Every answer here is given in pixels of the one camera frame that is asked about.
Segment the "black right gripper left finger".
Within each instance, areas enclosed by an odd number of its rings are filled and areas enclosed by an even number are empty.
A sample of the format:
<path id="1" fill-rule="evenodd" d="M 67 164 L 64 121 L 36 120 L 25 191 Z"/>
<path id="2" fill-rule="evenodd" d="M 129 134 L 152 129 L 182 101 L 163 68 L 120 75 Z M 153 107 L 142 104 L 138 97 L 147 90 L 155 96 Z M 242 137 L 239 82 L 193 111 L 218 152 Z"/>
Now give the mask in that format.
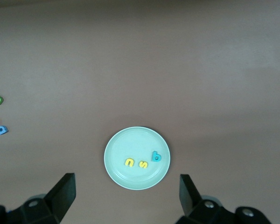
<path id="1" fill-rule="evenodd" d="M 32 196 L 15 210 L 0 205 L 0 224 L 59 224 L 75 198 L 75 174 L 66 173 L 47 194 Z"/>

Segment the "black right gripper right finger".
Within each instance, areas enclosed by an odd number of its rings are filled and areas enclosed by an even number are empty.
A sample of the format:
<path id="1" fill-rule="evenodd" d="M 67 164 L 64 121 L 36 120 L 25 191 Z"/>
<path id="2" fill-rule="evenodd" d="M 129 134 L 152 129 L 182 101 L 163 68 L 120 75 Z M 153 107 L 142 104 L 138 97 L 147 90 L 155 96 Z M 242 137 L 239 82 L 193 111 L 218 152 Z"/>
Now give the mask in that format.
<path id="1" fill-rule="evenodd" d="M 187 174 L 180 175 L 179 199 L 184 212 L 178 224 L 270 224 L 258 209 L 247 206 L 228 211 L 215 197 L 202 196 Z"/>

